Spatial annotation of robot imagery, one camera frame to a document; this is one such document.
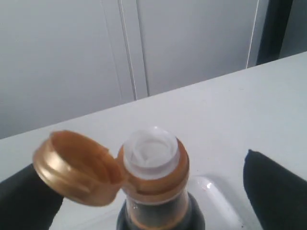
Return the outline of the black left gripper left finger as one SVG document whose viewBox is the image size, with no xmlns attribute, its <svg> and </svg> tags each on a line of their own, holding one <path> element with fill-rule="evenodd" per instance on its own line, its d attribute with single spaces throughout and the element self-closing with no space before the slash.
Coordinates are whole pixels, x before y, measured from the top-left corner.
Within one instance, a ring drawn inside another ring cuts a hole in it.
<svg viewBox="0 0 307 230">
<path fill-rule="evenodd" d="M 62 203 L 30 164 L 0 183 L 0 228 L 48 230 Z"/>
</svg>

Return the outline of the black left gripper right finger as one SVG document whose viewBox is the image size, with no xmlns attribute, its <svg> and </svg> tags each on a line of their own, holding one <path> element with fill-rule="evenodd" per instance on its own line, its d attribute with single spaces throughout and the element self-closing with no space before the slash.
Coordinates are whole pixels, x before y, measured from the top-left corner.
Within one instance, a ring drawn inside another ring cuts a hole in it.
<svg viewBox="0 0 307 230">
<path fill-rule="evenodd" d="M 303 178 L 250 149 L 243 186 L 264 230 L 307 228 L 307 182 Z"/>
</svg>

